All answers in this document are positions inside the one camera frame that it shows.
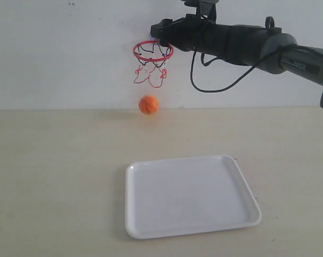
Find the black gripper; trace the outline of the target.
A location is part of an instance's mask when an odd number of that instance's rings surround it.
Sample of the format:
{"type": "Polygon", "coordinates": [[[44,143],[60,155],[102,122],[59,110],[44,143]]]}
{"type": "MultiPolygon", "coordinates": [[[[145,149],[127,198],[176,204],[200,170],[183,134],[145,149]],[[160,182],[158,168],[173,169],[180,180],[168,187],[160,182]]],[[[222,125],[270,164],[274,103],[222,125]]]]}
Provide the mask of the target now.
{"type": "Polygon", "coordinates": [[[197,52],[206,52],[204,35],[207,19],[195,14],[187,14],[177,20],[162,19],[159,23],[151,25],[151,37],[158,40],[161,46],[172,45],[184,51],[194,51],[199,41],[197,52]]]}

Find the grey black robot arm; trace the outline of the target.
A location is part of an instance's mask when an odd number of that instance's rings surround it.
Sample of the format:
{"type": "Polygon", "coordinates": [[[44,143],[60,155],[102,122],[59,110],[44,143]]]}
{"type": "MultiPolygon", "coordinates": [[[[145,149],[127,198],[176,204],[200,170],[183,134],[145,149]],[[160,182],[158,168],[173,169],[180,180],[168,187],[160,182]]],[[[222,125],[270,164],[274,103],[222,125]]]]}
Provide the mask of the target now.
{"type": "MultiPolygon", "coordinates": [[[[187,14],[177,20],[162,19],[152,25],[151,36],[162,46],[171,45],[181,51],[201,54],[203,66],[205,55],[213,60],[247,66],[249,69],[225,88],[194,88],[202,93],[221,93],[229,90],[254,69],[270,74],[291,72],[323,87],[323,49],[301,46],[296,39],[275,26],[273,17],[264,26],[217,24],[211,17],[187,14]]],[[[323,108],[323,91],[320,99],[323,108]]]]}

